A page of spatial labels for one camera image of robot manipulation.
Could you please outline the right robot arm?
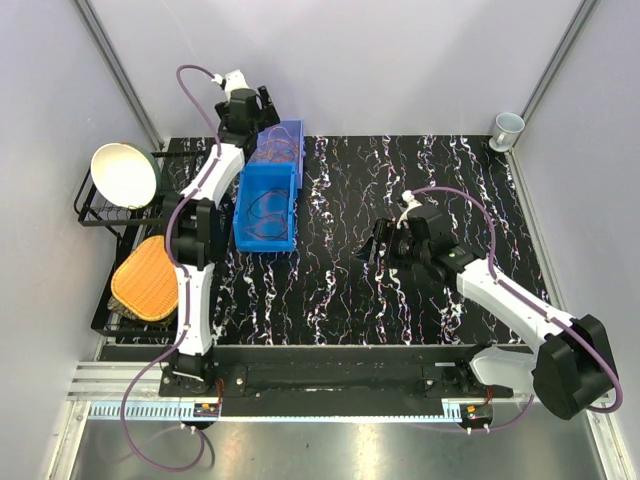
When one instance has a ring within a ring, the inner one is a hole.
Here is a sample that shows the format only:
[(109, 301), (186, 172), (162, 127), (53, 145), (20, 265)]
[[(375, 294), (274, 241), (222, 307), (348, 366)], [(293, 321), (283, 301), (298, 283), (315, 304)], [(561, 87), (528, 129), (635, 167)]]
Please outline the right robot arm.
[(454, 371), (460, 393), (472, 397), (488, 386), (503, 386), (535, 395), (553, 415), (569, 420), (607, 392), (620, 390), (600, 320), (576, 318), (535, 297), (447, 227), (435, 207), (414, 206), (399, 219), (378, 219), (355, 256), (393, 269), (421, 266), (432, 280), (483, 307), (528, 347), (527, 353), (479, 348)]

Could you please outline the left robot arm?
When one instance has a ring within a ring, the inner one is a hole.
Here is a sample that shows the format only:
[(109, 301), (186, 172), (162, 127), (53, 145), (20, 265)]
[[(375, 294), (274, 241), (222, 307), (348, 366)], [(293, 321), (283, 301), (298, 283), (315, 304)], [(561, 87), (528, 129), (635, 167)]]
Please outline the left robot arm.
[(171, 210), (165, 250), (178, 282), (177, 331), (167, 352), (166, 373), (196, 396), (215, 386), (211, 349), (211, 285), (216, 263), (225, 255), (230, 228), (220, 225), (227, 189), (257, 147), (260, 132), (280, 122), (265, 86), (236, 87), (215, 105), (220, 124), (207, 160), (177, 197)]

